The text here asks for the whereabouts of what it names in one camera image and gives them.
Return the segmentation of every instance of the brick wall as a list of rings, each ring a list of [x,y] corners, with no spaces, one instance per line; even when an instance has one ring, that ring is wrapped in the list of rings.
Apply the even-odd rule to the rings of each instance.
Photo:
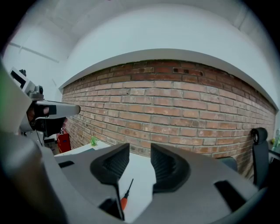
[[[221,70],[183,61],[144,61],[89,74],[63,91],[81,106],[66,126],[72,148],[95,134],[109,144],[130,143],[150,156],[152,142],[214,158],[233,156],[252,174],[250,130],[273,136],[275,108],[254,88]]]

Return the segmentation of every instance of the black chair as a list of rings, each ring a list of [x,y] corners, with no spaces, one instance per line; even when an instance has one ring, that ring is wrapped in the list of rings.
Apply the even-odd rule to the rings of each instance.
[[[259,188],[267,186],[268,178],[268,143],[267,130],[265,128],[252,129],[251,134],[254,138],[253,144],[253,163],[254,163],[254,184]]]
[[[233,157],[221,157],[217,158],[219,161],[227,165],[229,168],[233,169],[234,171],[237,172],[237,162]]]

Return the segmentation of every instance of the white wall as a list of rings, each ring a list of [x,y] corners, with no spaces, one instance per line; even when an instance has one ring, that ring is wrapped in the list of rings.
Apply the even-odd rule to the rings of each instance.
[[[46,100],[61,101],[55,78],[75,45],[68,35],[51,21],[33,15],[23,20],[8,44],[2,62],[9,72],[12,67],[25,69],[27,78],[43,86]]]
[[[186,5],[147,6],[103,23],[73,49],[60,87],[99,69],[148,59],[178,59],[226,70],[280,107],[279,75],[253,42],[227,20]]]

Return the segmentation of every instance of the screwdriver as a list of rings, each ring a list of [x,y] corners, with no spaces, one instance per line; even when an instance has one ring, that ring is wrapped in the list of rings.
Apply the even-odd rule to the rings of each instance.
[[[130,187],[132,185],[132,182],[133,182],[133,179],[131,181],[131,184],[126,192],[126,194],[124,195],[124,197],[121,199],[121,207],[122,207],[122,210],[124,210],[126,208],[126,203],[127,203],[127,198],[128,198],[128,194],[130,192]]]

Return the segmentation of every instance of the white ceiling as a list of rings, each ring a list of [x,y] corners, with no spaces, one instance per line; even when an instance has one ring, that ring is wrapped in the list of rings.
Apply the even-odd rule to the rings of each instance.
[[[29,14],[44,15],[77,41],[106,20],[151,4],[187,4],[210,11],[246,34],[262,51],[269,48],[262,25],[239,0],[41,0]]]

